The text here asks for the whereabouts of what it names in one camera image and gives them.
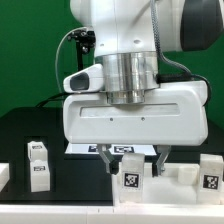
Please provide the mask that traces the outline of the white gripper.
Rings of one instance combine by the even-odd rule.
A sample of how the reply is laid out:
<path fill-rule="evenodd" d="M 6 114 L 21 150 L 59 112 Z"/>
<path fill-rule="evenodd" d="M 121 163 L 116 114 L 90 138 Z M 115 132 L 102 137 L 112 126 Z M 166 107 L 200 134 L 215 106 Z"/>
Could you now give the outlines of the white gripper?
<path fill-rule="evenodd" d="M 145 93 L 142 104 L 110 105 L 104 93 L 73 94 L 65 100 L 63 125 L 72 144 L 98 144 L 106 172 L 116 175 L 119 162 L 110 145 L 158 145 L 152 175 L 161 175 L 169 145 L 200 145 L 208 136 L 203 81 L 163 83 Z"/>

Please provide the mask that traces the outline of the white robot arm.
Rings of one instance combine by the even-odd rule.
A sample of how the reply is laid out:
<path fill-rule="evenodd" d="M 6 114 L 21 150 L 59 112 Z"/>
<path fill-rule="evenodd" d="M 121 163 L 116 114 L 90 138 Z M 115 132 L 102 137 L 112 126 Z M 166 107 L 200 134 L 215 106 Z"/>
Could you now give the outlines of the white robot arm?
<path fill-rule="evenodd" d="M 108 173 L 112 144 L 154 145 L 165 162 L 174 145 L 208 135 L 208 81 L 185 66 L 162 75 L 169 51 L 209 48 L 224 31 L 224 0 L 70 0 L 73 16 L 95 40 L 92 66 L 66 77 L 65 137 L 95 144 Z"/>

